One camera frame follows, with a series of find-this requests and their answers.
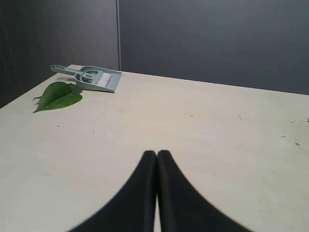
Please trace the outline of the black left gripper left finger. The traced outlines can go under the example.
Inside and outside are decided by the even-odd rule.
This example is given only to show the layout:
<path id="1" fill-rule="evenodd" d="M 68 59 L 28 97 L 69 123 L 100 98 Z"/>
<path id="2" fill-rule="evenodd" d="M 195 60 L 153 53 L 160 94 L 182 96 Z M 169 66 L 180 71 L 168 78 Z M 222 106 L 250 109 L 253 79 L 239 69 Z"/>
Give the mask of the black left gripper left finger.
<path id="1" fill-rule="evenodd" d="M 156 153 L 145 151 L 115 196 L 72 232 L 152 232 L 156 208 Z"/>

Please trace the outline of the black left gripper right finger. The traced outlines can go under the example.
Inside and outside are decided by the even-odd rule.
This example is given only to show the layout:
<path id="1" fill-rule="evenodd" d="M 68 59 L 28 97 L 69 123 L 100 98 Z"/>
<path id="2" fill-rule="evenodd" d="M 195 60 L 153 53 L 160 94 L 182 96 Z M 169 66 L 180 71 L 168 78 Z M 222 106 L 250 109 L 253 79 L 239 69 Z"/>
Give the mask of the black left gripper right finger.
<path id="1" fill-rule="evenodd" d="M 249 231 L 209 203 L 186 179 L 168 150 L 157 154 L 157 173 L 161 231 Z"/>

